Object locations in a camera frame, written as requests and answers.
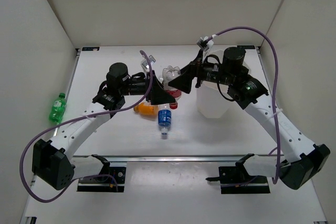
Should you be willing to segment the clear bottle red label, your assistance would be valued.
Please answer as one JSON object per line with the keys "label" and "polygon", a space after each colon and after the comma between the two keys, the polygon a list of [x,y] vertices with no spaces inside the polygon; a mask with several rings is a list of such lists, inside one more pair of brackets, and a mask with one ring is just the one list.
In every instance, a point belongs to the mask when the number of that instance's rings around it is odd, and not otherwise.
{"label": "clear bottle red label", "polygon": [[182,91],[179,89],[170,87],[169,82],[177,78],[180,74],[181,74],[181,71],[179,67],[167,66],[166,68],[162,70],[162,74],[159,78],[159,80],[163,84],[164,90],[175,99],[174,103],[169,104],[171,110],[177,109],[178,107],[177,101],[182,96]]}

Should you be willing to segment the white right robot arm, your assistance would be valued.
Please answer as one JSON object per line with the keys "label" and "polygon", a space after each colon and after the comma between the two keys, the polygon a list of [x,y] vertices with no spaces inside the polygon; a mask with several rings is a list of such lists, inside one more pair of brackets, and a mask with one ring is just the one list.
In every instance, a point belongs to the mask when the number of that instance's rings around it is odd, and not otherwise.
{"label": "white right robot arm", "polygon": [[307,138],[277,108],[268,89],[243,65],[245,54],[242,46],[229,47],[224,50],[221,63],[211,63],[200,50],[169,86],[190,93],[193,79],[197,80],[197,87],[203,81],[226,85],[230,98],[264,128],[279,151],[277,157],[245,155],[236,162],[236,177],[242,182],[254,176],[279,178],[297,190],[322,169],[330,150]]}

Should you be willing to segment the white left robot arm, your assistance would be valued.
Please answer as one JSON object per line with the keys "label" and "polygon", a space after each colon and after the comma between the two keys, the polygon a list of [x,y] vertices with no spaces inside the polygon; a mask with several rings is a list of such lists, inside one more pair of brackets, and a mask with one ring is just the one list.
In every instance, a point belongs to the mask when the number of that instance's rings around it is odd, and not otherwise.
{"label": "white left robot arm", "polygon": [[48,141],[39,140],[34,144],[33,173],[56,190],[65,188],[74,179],[87,176],[93,176],[98,182],[108,180],[110,165],[105,158],[97,154],[78,158],[74,154],[98,127],[124,106],[126,95],[144,95],[152,105],[175,102],[154,71],[130,76],[124,63],[114,63],[97,95],[85,109],[83,120],[70,123]]}

